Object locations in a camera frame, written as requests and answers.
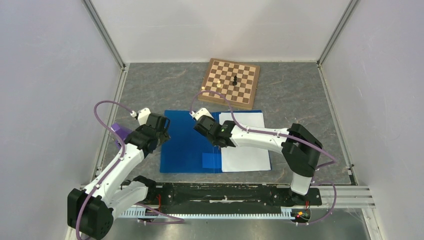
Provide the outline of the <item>white paper stack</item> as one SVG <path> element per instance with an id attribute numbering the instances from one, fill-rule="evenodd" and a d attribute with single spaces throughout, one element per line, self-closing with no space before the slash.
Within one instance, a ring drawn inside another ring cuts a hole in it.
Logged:
<path id="1" fill-rule="evenodd" d="M 237 111 L 235 119 L 252 127 L 265 126 L 263 113 L 259 110 Z M 255 147 L 225 147 L 221 149 L 221 170 L 224 173 L 270 171 L 270 154 L 265 149 Z"/>

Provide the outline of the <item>blue folder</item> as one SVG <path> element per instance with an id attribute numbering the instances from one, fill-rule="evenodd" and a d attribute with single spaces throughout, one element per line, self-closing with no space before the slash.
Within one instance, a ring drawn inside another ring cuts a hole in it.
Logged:
<path id="1" fill-rule="evenodd" d="M 221 149 L 194 130 L 195 121 L 188 111 L 166 110 L 164 115 L 170 119 L 170 140 L 161 147 L 161 173 L 224 173 Z"/>

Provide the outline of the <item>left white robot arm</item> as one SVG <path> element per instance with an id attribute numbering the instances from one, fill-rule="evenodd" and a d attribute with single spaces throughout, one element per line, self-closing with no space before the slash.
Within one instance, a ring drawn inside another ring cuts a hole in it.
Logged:
<path id="1" fill-rule="evenodd" d="M 109 165 L 83 189 L 74 188 L 67 196 L 67 225 L 95 240 L 104 238 L 114 220 L 137 202 L 153 203 L 157 191 L 154 181 L 135 178 L 120 190 L 129 173 L 149 154 L 169 140 L 170 120 L 148 108 L 136 114 L 139 127 L 126 135 L 113 134 L 121 146 Z"/>

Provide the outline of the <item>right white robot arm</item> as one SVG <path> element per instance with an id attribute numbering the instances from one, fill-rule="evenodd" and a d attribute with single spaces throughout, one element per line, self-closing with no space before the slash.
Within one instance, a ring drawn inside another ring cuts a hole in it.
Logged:
<path id="1" fill-rule="evenodd" d="M 193 127 L 220 148 L 252 147 L 281 154 L 292 170 L 289 199 L 302 204 L 309 198 L 311 180 L 322 154 L 322 143 L 303 125 L 294 123 L 289 128 L 257 128 L 237 124 L 234 120 L 218 123 L 213 117 L 195 117 Z"/>

